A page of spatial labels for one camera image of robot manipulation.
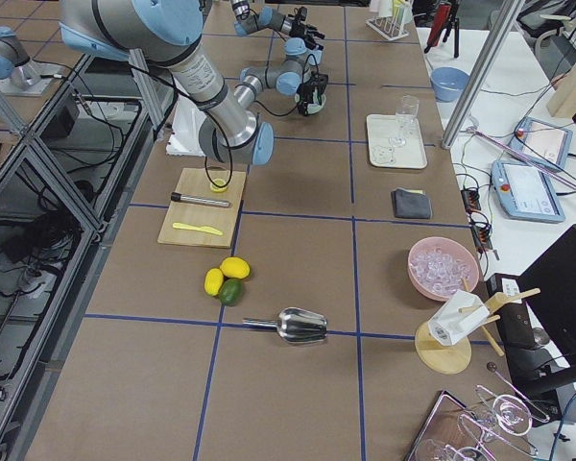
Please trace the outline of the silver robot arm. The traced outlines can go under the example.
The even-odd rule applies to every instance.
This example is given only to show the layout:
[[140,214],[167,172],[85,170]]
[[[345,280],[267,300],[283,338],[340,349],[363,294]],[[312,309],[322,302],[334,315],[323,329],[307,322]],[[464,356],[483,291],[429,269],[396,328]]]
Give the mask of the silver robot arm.
[[70,48],[112,61],[127,61],[132,50],[147,63],[168,70],[204,116],[198,138],[204,155],[222,163],[262,165],[273,154],[273,127],[251,112],[266,89],[294,98],[308,114],[324,106],[327,76],[320,72],[324,39],[306,21],[307,9],[283,14],[246,1],[231,4],[234,30],[248,36],[262,30],[287,35],[285,59],[277,66],[243,70],[236,88],[202,46],[204,6],[200,1],[63,1],[60,32]]
[[283,14],[269,6],[259,12],[248,1],[230,1],[235,16],[234,30],[239,36],[248,36],[269,29],[290,38],[300,38],[309,50],[323,50],[317,39],[324,39],[316,26],[306,23],[308,9],[298,7],[293,13]]

